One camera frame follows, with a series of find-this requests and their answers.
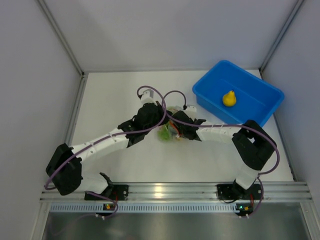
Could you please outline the green fake lettuce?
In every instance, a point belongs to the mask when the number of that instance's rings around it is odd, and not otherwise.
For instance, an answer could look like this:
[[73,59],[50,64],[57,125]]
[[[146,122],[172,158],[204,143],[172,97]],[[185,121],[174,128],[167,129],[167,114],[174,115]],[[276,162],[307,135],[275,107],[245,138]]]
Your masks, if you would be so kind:
[[173,140],[173,135],[167,125],[162,125],[158,128],[157,138],[162,142],[169,142]]

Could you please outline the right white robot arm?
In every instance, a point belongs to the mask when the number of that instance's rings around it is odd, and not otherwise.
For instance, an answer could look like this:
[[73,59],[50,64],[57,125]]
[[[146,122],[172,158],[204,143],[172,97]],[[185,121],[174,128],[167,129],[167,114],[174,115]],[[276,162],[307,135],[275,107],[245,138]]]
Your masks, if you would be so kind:
[[205,119],[191,118],[185,110],[174,113],[170,120],[182,137],[192,141],[216,141],[232,145],[243,164],[231,187],[221,193],[221,199],[244,199],[273,153],[280,161],[276,142],[254,120],[244,124],[216,124]]

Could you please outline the clear zip top bag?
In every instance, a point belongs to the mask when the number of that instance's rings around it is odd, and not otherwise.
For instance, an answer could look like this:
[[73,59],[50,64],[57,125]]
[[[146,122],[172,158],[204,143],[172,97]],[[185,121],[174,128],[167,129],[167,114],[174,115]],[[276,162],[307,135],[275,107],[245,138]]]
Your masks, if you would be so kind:
[[[183,111],[184,109],[180,106],[169,106],[167,107],[167,110],[170,111],[170,114],[173,115],[178,111]],[[165,124],[169,127],[169,130],[171,134],[173,135],[173,140],[172,141],[182,141],[182,140],[187,140],[187,138],[182,137],[182,135],[179,133],[178,129],[176,128],[174,121],[169,119],[169,122]]]

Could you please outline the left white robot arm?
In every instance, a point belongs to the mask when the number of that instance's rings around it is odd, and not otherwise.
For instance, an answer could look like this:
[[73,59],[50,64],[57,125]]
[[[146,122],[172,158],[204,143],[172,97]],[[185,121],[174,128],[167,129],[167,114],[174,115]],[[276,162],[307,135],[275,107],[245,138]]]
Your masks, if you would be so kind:
[[49,182],[62,196],[81,191],[93,192],[102,200],[109,199],[114,184],[103,172],[90,173],[90,166],[100,158],[141,142],[150,131],[168,120],[168,112],[159,102],[145,103],[131,119],[97,139],[73,146],[59,145],[45,170]]

